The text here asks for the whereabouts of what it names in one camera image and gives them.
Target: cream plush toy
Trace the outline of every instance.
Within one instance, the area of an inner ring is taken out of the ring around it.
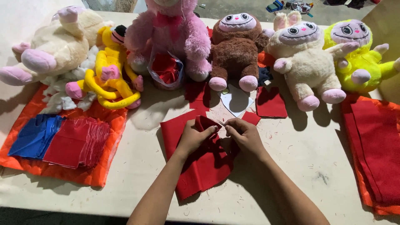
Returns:
[[[97,42],[104,21],[93,10],[69,6],[59,10],[50,25],[39,29],[31,43],[13,46],[21,63],[0,68],[0,80],[13,86],[64,74],[76,69]]]
[[[311,88],[316,88],[324,102],[342,102],[346,94],[335,75],[334,61],[356,50],[356,42],[338,44],[322,50],[324,31],[315,23],[302,21],[298,11],[286,16],[278,13],[274,19],[275,33],[267,51],[274,58],[274,70],[285,74],[293,99],[302,111],[312,111],[319,100]]]

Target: pink teddy bear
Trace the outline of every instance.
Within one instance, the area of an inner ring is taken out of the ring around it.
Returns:
[[[147,11],[128,27],[125,45],[128,62],[137,73],[147,71],[152,48],[169,51],[185,62],[194,81],[204,81],[211,65],[207,61],[211,41],[205,24],[193,13],[197,0],[146,0]]]

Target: yellow plush toy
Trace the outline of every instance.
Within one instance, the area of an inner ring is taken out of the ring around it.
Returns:
[[[345,20],[329,26],[325,30],[323,49],[348,42],[358,42],[360,48],[335,62],[336,75],[343,90],[370,92],[376,89],[382,80],[399,73],[400,58],[381,63],[382,54],[389,49],[389,44],[378,45],[370,50],[371,30],[359,20]]]
[[[86,92],[94,91],[99,103],[108,109],[136,108],[140,105],[140,92],[143,91],[143,78],[137,76],[127,62],[126,48],[123,46],[126,27],[105,26],[99,30],[105,49],[96,56],[96,74],[87,70],[85,79],[69,82],[65,89],[71,98],[81,99]],[[132,80],[135,90],[132,90],[122,78],[122,69]],[[122,97],[117,102],[110,102]]]

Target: plush toy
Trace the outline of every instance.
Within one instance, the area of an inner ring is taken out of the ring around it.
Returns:
[[[21,54],[21,63],[0,68],[0,80],[22,86],[77,68],[88,57],[103,26],[102,17],[93,10],[80,6],[59,10],[50,25],[35,33],[30,44],[12,47]]]
[[[193,13],[197,0],[146,0],[147,11],[139,14],[126,31],[128,62],[137,73],[147,71],[152,49],[185,62],[186,73],[203,81],[211,71],[207,61],[211,41],[207,27]]]
[[[372,32],[363,22],[345,20],[325,30],[324,49],[349,42],[358,42],[360,48],[336,62],[336,75],[342,89],[370,92],[376,89],[382,80],[399,74],[400,58],[396,61],[380,62],[382,54],[389,49],[389,44],[378,45],[370,51]]]
[[[346,94],[335,75],[334,60],[344,57],[360,45],[343,43],[322,50],[324,31],[315,23],[302,21],[298,11],[286,16],[278,13],[274,19],[274,35],[267,51],[274,58],[274,70],[285,74],[285,80],[293,99],[302,111],[312,111],[319,100],[311,88],[316,88],[324,102],[339,103]]]
[[[105,26],[100,29],[104,50],[99,51],[96,56],[96,74],[93,70],[87,70],[85,79],[77,82],[69,82],[65,86],[67,94],[71,98],[81,99],[88,91],[97,94],[99,103],[108,109],[136,108],[140,105],[140,92],[143,91],[143,78],[137,76],[128,65],[126,48],[123,46],[126,27]],[[131,90],[122,78],[122,68],[132,80],[135,89]],[[109,92],[109,87],[117,91]],[[122,97],[123,100],[110,102]]]
[[[228,78],[240,78],[239,86],[244,91],[257,88],[258,53],[267,46],[266,32],[261,29],[260,22],[247,13],[225,16],[214,25],[211,89],[224,90]]]

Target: table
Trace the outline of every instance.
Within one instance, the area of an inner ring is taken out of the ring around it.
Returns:
[[[137,16],[115,12],[99,14],[105,20],[125,26]],[[216,22],[207,18],[202,20],[209,27]],[[272,28],[272,23],[262,23],[262,27]],[[267,151],[285,173],[331,224],[391,224],[387,220],[374,221],[372,213],[363,209],[350,163],[346,133],[339,123],[342,120],[339,106],[321,102],[313,112],[301,112],[282,76],[274,74],[269,86],[279,86],[289,117],[261,119],[258,129]],[[26,96],[29,88],[24,88],[21,95]],[[157,90],[149,79],[145,80],[142,106],[129,113],[104,188],[85,187],[3,168],[0,171],[0,206],[128,217],[165,165],[159,123],[190,110],[183,93],[183,90]],[[379,98],[377,92],[371,95]],[[11,96],[0,92],[7,106],[12,105],[9,101],[12,102],[13,98],[7,100]],[[211,105],[207,113],[209,118],[233,118],[219,102],[216,92],[212,92]],[[1,142],[22,106],[20,104],[2,113],[0,124],[6,125],[1,129]],[[225,130],[219,134],[225,137]],[[179,203],[174,195],[167,219],[231,225],[283,224],[273,196],[263,189],[265,186],[267,184],[251,173],[249,165],[239,155],[232,174],[220,186],[196,194],[183,203]]]

